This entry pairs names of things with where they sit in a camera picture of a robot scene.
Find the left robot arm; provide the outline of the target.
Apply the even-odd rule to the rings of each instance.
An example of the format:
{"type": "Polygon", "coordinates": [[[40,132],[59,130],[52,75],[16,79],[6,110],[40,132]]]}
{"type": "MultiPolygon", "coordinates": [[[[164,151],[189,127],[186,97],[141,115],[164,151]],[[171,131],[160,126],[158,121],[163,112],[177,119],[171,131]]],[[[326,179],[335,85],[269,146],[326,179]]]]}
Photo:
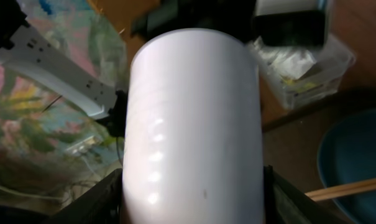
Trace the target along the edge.
{"type": "MultiPolygon", "coordinates": [[[[193,27],[252,38],[255,1],[162,1],[131,23],[131,34],[148,41],[163,33],[193,27]]],[[[15,0],[0,0],[0,64],[59,93],[104,126],[124,137],[127,91],[106,87],[59,52],[26,20],[15,0]]]]}

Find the pink cup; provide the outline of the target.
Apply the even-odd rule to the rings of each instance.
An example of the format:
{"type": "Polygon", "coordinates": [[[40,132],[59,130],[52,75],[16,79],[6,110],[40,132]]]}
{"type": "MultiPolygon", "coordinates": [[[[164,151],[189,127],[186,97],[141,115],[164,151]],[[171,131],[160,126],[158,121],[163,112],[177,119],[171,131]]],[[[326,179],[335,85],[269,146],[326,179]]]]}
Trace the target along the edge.
{"type": "Polygon", "coordinates": [[[131,65],[122,174],[132,223],[262,223],[257,66],[222,32],[181,29],[131,65]]]}

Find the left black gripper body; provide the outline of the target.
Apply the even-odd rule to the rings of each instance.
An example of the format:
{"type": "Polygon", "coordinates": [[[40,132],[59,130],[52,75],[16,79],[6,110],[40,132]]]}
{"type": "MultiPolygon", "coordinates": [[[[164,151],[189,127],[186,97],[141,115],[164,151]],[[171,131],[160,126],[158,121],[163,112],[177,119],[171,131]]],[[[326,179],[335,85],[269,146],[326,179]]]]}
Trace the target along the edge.
{"type": "Polygon", "coordinates": [[[203,28],[253,39],[255,0],[168,0],[131,22],[131,36],[149,41],[177,29],[203,28]]]}

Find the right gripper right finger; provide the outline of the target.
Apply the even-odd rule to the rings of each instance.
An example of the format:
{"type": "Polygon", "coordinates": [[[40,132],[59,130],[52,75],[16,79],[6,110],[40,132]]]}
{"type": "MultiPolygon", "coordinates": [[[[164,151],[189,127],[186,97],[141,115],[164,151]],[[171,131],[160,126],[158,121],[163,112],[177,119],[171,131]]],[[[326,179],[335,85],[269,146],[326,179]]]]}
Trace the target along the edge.
{"type": "Polygon", "coordinates": [[[266,224],[345,224],[278,175],[272,166],[264,167],[264,207],[266,224]]]}

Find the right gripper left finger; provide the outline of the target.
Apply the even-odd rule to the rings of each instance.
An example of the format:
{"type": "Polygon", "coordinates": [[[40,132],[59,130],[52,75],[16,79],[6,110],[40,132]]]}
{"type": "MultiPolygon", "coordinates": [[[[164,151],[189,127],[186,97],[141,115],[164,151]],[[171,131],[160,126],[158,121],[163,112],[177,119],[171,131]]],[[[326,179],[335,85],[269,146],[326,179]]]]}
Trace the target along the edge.
{"type": "Polygon", "coordinates": [[[120,224],[122,169],[116,169],[44,224],[120,224]]]}

